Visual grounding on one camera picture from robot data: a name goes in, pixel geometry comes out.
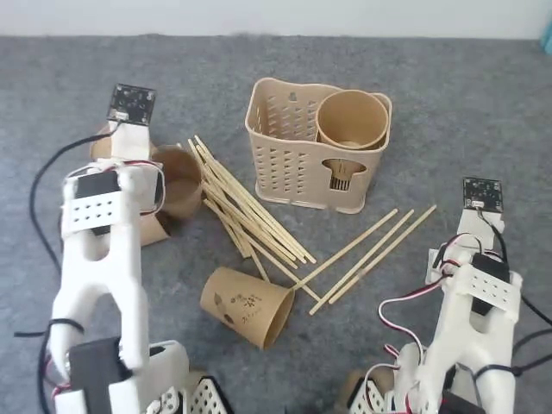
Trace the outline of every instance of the beige plastic basket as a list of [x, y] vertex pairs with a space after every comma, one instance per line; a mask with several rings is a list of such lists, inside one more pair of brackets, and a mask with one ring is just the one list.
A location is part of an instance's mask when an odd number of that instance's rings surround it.
[[[375, 149], [355, 151], [317, 142], [319, 104], [341, 91], [330, 85], [297, 85], [262, 78], [253, 88], [245, 125], [249, 132], [260, 198], [276, 203], [355, 214], [362, 210], [367, 188], [389, 143], [392, 103], [374, 93], [386, 107], [385, 139]], [[339, 160], [364, 167], [350, 177], [336, 171]]]

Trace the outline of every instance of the perforated plate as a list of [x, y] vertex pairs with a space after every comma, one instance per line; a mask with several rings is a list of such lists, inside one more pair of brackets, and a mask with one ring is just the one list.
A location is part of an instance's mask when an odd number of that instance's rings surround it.
[[370, 410], [368, 402], [364, 397], [364, 385], [362, 385], [356, 393], [353, 403], [348, 410], [349, 414], [371, 414], [373, 412], [386, 411], [386, 401], [381, 396], [373, 381], [368, 381], [368, 397], [370, 398], [370, 404], [373, 407], [372, 410]]
[[66, 203], [69, 231], [94, 229], [118, 223], [122, 219], [122, 193], [108, 192], [99, 196], [74, 198]]
[[470, 273], [463, 273], [461, 290], [517, 319], [520, 302], [519, 289], [474, 267], [470, 270]]
[[190, 413], [228, 414], [212, 379], [203, 378], [199, 381], [198, 387], [191, 397]]

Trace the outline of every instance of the gray carpet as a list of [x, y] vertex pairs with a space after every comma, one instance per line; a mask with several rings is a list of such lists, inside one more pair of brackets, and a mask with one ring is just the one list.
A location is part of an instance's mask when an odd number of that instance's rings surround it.
[[[384, 342], [406, 338], [384, 328], [375, 308], [383, 298], [423, 283], [426, 254], [448, 239], [461, 214], [461, 178], [501, 179], [505, 237], [527, 295], [552, 315], [552, 59], [534, 41], [366, 40], [304, 37], [0, 39], [0, 407], [37, 412], [38, 340], [12, 339], [15, 329], [46, 323], [58, 280], [27, 215], [28, 188], [54, 150], [87, 136], [104, 121], [116, 82], [159, 92], [151, 127], [156, 144], [199, 133], [251, 191], [254, 167], [243, 119], [256, 79], [321, 82], [383, 91], [394, 102], [392, 142], [358, 215], [266, 204], [319, 259], [330, 257], [391, 208], [430, 204], [438, 212], [340, 303], [307, 315], [297, 295], [289, 323], [261, 352], [198, 306], [219, 266], [254, 273], [207, 210], [170, 241], [143, 249], [143, 283], [152, 342], [182, 342], [194, 367], [216, 375], [237, 413], [331, 412], [349, 370], [389, 361]], [[87, 161], [80, 148], [45, 177], [39, 212], [59, 246], [60, 180]], [[316, 279], [323, 293], [376, 240], [369, 239]], [[289, 281], [267, 266], [273, 279]], [[303, 267], [307, 274], [312, 267]], [[428, 343], [441, 294], [397, 305], [389, 316]], [[90, 338], [118, 332], [117, 311], [102, 300]], [[517, 337], [546, 326], [522, 309]], [[550, 338], [530, 345], [518, 362], [552, 352]], [[549, 411], [550, 366], [517, 381], [517, 413]]]

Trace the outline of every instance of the white wire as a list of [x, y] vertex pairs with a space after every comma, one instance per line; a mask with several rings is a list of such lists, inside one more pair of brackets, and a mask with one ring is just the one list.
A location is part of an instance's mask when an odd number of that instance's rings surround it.
[[366, 402], [368, 404], [367, 414], [406, 414], [404, 411], [381, 411], [376, 413], [375, 411], [372, 410], [371, 404], [370, 404], [370, 397], [367, 394], [368, 381], [370, 380], [370, 374], [372, 373], [372, 371], [376, 368], [381, 368], [381, 367], [391, 368], [393, 371], [400, 369], [398, 365], [393, 365], [393, 364], [376, 364], [376, 365], [373, 365], [370, 369], [368, 369], [368, 371], [366, 372], [366, 375], [364, 376], [364, 381], [362, 383], [362, 386], [364, 387], [364, 398], [366, 399]]
[[[477, 237], [476, 235], [473, 235], [471, 233], [460, 233], [458, 235], [458, 237], [456, 237], [452, 243], [450, 243], [450, 246], [447, 247], [447, 250], [449, 250], [451, 247], [453, 247], [456, 243], [458, 243], [458, 241], [462, 238], [462, 237], [465, 237], [465, 236], [470, 236], [470, 237], [473, 237], [476, 241], [477, 241], [477, 248], [479, 248], [479, 246], [483, 246], [483, 244], [481, 243], [481, 240], [479, 237]], [[442, 254], [442, 259], [443, 260], [446, 260], [445, 259], [445, 254], [447, 253], [447, 250], [445, 250]]]
[[391, 345], [391, 343], [386, 343], [384, 346], [383, 346], [383, 349], [391, 354], [392, 356], [395, 357], [395, 359], [398, 358], [398, 355], [399, 355], [399, 351], [398, 349], [396, 349], [395, 347], [393, 347], [393, 345]]
[[419, 297], [425, 295], [426, 293], [433, 292], [439, 286], [440, 286], [439, 283], [435, 283], [433, 286], [428, 287], [426, 290], [423, 290], [423, 291], [420, 291], [420, 292], [417, 292], [417, 293], [413, 293], [411, 295], [403, 296], [401, 298], [392, 298], [392, 299], [384, 300], [381, 304], [379, 304], [379, 307], [378, 307], [379, 319], [381, 319], [381, 321], [385, 325], [387, 325], [391, 328], [394, 328], [396, 330], [399, 330], [401, 332], [405, 332], [408, 336], [410, 336], [414, 340], [414, 342], [417, 345], [418, 351], [420, 353], [420, 361], [423, 361], [423, 346], [422, 346], [422, 342], [420, 341], [420, 339], [410, 329], [405, 328], [404, 326], [401, 326], [401, 325], [397, 325], [396, 323], [393, 323], [389, 319], [387, 319], [383, 314], [383, 308], [387, 304], [392, 304], [392, 303], [395, 303], [395, 302], [405, 302], [407, 300], [411, 300], [411, 299], [414, 299], [414, 298], [419, 298]]
[[165, 204], [165, 200], [166, 200], [165, 173], [163, 172], [163, 169], [160, 166], [158, 166], [155, 162], [147, 161], [147, 160], [131, 160], [131, 161], [126, 161], [125, 163], [129, 163], [129, 165], [131, 166], [139, 166], [139, 165], [152, 166], [153, 168], [157, 169], [157, 171], [159, 171], [161, 175], [161, 187], [163, 188], [163, 192], [161, 194], [161, 200], [157, 204], [157, 207], [155, 208], [155, 210], [144, 211], [143, 214], [149, 215], [149, 214], [159, 213], [163, 208], [163, 205]]

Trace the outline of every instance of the robotic arm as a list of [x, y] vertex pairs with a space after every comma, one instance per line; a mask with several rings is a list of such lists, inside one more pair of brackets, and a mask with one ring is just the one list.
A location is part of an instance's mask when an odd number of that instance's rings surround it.
[[513, 413], [515, 378], [505, 368], [511, 365], [523, 280], [491, 250], [504, 229], [500, 183], [464, 179], [464, 202], [457, 235], [430, 250], [426, 287], [386, 301], [441, 287], [432, 343], [409, 343], [396, 352], [394, 365], [368, 371], [349, 412]]
[[[121, 124], [111, 136], [112, 158], [64, 182], [61, 288], [52, 319], [75, 323], [49, 331], [52, 362], [67, 382], [54, 399], [59, 414], [185, 414], [196, 405], [227, 412], [214, 379], [191, 380], [182, 345], [149, 344], [140, 223], [165, 200], [161, 166], [147, 159], [153, 100], [152, 90], [117, 85], [108, 113], [112, 128]], [[121, 312], [121, 336], [84, 342], [75, 326], [87, 326], [105, 294]]]

